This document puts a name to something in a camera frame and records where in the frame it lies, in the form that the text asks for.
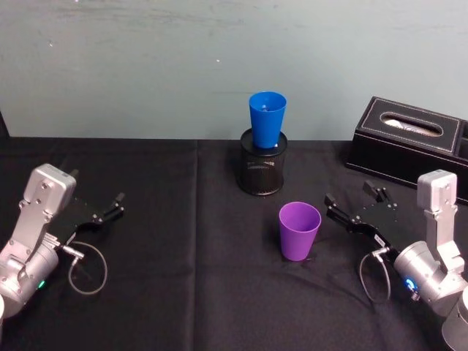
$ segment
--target black mesh pencil holder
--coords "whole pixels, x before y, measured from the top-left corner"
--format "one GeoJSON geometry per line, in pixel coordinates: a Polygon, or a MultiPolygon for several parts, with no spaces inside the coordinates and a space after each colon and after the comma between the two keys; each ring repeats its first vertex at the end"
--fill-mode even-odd
{"type": "Polygon", "coordinates": [[[239,186],[251,195],[271,195],[284,183],[283,166],[287,138],[280,133],[277,147],[257,148],[252,140],[252,130],[241,137],[241,162],[238,174],[239,186]]]}

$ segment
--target white stitching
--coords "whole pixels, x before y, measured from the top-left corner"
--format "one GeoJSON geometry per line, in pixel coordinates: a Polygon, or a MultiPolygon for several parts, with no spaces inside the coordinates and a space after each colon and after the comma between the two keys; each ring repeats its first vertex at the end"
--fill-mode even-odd
{"type": "Polygon", "coordinates": [[[460,162],[457,162],[457,161],[453,161],[451,159],[445,159],[443,157],[440,157],[440,156],[437,156],[437,155],[433,155],[433,154],[428,154],[427,152],[422,152],[422,151],[419,151],[419,150],[416,150],[416,149],[413,149],[413,148],[408,148],[406,146],[401,146],[401,145],[396,145],[394,143],[389,143],[388,141],[384,141],[384,140],[381,140],[381,139],[376,139],[375,137],[368,137],[367,135],[362,135],[362,134],[359,134],[360,137],[367,137],[368,139],[372,139],[372,140],[377,140],[377,141],[380,141],[381,143],[386,143],[386,144],[390,144],[390,145],[393,145],[393,146],[396,146],[397,148],[406,148],[408,150],[411,150],[411,151],[416,151],[416,152],[419,152],[420,154],[425,154],[425,155],[429,155],[429,156],[432,156],[432,157],[436,157],[438,159],[443,159],[445,161],[449,161],[449,162],[452,162],[452,163],[456,163],[457,165],[461,165],[461,166],[464,166],[464,167],[467,167],[468,165],[467,164],[464,164],[464,163],[460,163],[460,162]]]}
{"type": "Polygon", "coordinates": [[[379,97],[375,98],[374,102],[372,103],[372,106],[371,108],[369,109],[368,113],[367,113],[367,116],[365,117],[363,123],[361,124],[361,127],[364,128],[364,129],[368,129],[368,130],[372,130],[374,132],[379,132],[381,134],[385,134],[385,135],[389,135],[391,137],[397,137],[399,139],[402,139],[402,140],[408,140],[412,143],[417,143],[417,144],[421,144],[421,145],[425,145],[425,146],[429,146],[431,148],[437,148],[439,150],[444,150],[444,151],[448,151],[448,152],[453,152],[453,148],[454,148],[454,145],[455,145],[455,140],[456,140],[456,137],[453,139],[453,142],[452,142],[452,146],[449,149],[447,148],[440,148],[439,146],[433,146],[433,145],[430,145],[430,144],[426,144],[426,143],[422,143],[420,141],[416,141],[416,140],[411,140],[411,139],[408,139],[406,137],[400,137],[398,135],[394,135],[394,134],[390,134],[390,133],[387,133],[387,132],[382,132],[381,130],[377,130],[377,129],[373,129],[373,128],[369,128],[369,127],[365,127],[364,124],[366,123],[366,120],[367,118],[369,117],[369,115],[371,114],[371,111],[372,109],[374,108],[374,105],[375,103],[378,101],[383,101],[383,102],[389,102],[391,104],[394,104],[394,105],[397,105],[397,106],[400,106],[400,107],[405,107],[405,108],[409,108],[411,110],[416,110],[416,111],[419,111],[419,112],[423,112],[423,113],[428,113],[430,115],[434,115],[434,116],[439,116],[439,117],[442,117],[442,118],[446,118],[446,119],[451,119],[453,121],[456,121],[456,129],[455,129],[455,136],[458,135],[458,128],[460,127],[460,121],[458,119],[455,119],[455,118],[451,118],[451,117],[447,117],[447,116],[444,116],[444,115],[441,115],[440,113],[434,113],[434,112],[431,112],[431,111],[427,111],[427,110],[424,110],[424,109],[421,109],[421,108],[416,108],[416,107],[412,107],[412,106],[406,106],[406,105],[402,105],[402,104],[399,104],[398,102],[393,102],[393,101],[390,101],[390,100],[385,100],[385,99],[380,99],[379,97]]]}
{"type": "Polygon", "coordinates": [[[408,118],[408,119],[414,119],[416,121],[421,121],[423,122],[423,124],[432,124],[433,126],[436,126],[436,127],[439,127],[441,130],[442,130],[442,134],[441,135],[437,135],[435,137],[442,137],[444,135],[444,129],[437,123],[434,123],[434,122],[429,122],[429,121],[424,121],[423,119],[420,119],[420,118],[416,118],[416,117],[410,117],[410,116],[406,116],[406,115],[402,115],[400,113],[394,113],[394,112],[384,112],[384,113],[381,113],[380,114],[380,117],[379,117],[379,120],[382,121],[382,117],[384,117],[384,115],[387,115],[387,116],[398,116],[398,117],[403,117],[403,118],[408,118]]]}
{"type": "Polygon", "coordinates": [[[379,172],[377,170],[371,170],[370,168],[367,168],[367,167],[363,167],[363,166],[359,166],[359,165],[355,165],[354,163],[350,163],[348,162],[348,165],[351,165],[353,167],[356,167],[356,168],[360,168],[362,170],[368,170],[372,173],[379,173],[383,176],[386,176],[386,177],[389,177],[389,178],[393,178],[393,179],[398,179],[399,181],[403,181],[404,183],[408,183],[408,184],[412,184],[412,185],[417,185],[416,183],[413,183],[412,181],[405,181],[404,179],[401,179],[401,178],[398,178],[398,177],[394,177],[393,175],[389,175],[387,173],[382,173],[382,172],[379,172]]]}

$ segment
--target black tablecloth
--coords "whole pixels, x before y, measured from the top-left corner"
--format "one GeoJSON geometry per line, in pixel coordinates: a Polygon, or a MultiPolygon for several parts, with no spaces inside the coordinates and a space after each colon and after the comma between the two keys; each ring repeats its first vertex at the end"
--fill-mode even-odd
{"type": "MultiPolygon", "coordinates": [[[[268,197],[235,182],[238,141],[22,139],[0,141],[0,239],[42,163],[80,171],[75,194],[100,206],[125,192],[125,216],[87,236],[109,279],[94,297],[67,283],[65,257],[19,315],[5,320],[3,350],[443,350],[441,320],[413,303],[394,273],[392,298],[373,305],[356,274],[369,243],[325,216],[332,192],[349,211],[385,185],[400,222],[424,239],[416,191],[344,167],[348,142],[290,142],[283,189],[268,197]],[[278,212],[300,200],[322,226],[308,260],[279,251],[278,212]]],[[[467,209],[460,206],[456,240],[467,209]]],[[[375,293],[383,282],[376,276],[375,293]]]]}

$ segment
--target black leather tissue box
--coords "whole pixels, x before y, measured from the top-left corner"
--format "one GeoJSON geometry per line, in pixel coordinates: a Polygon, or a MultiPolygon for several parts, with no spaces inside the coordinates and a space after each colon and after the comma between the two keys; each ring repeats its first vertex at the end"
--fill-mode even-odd
{"type": "Polygon", "coordinates": [[[424,173],[453,172],[458,200],[468,204],[468,123],[372,97],[355,129],[347,166],[414,188],[424,173]]]}

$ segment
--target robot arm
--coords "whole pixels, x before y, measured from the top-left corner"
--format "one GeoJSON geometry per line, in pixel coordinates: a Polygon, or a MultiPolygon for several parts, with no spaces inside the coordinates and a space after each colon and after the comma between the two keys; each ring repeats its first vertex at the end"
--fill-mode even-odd
{"type": "Polygon", "coordinates": [[[41,283],[58,265],[57,250],[63,249],[75,259],[84,255],[67,246],[82,224],[100,226],[122,214],[120,194],[109,211],[93,211],[72,197],[76,179],[52,165],[34,169],[20,201],[20,216],[6,246],[0,252],[0,299],[3,318],[17,314],[41,283]],[[58,236],[49,230],[60,232],[58,236]]]}
{"type": "Polygon", "coordinates": [[[388,192],[382,196],[381,189],[365,184],[364,189],[374,195],[377,204],[364,207],[354,216],[340,210],[330,195],[325,196],[325,204],[330,218],[344,224],[349,232],[363,233],[373,240],[379,248],[374,256],[383,256],[393,265],[413,300],[421,298],[435,313],[446,317],[442,335],[447,345],[468,351],[468,282],[461,276],[464,259],[453,240],[456,185],[456,175],[444,170],[418,179],[418,206],[427,218],[427,231],[426,241],[415,243],[406,242],[411,235],[399,225],[396,204],[386,200],[388,192]]]}
{"type": "Polygon", "coordinates": [[[17,314],[59,263],[56,247],[60,243],[47,231],[68,204],[75,186],[72,176],[51,165],[32,171],[12,237],[0,252],[4,317],[17,314]]]}

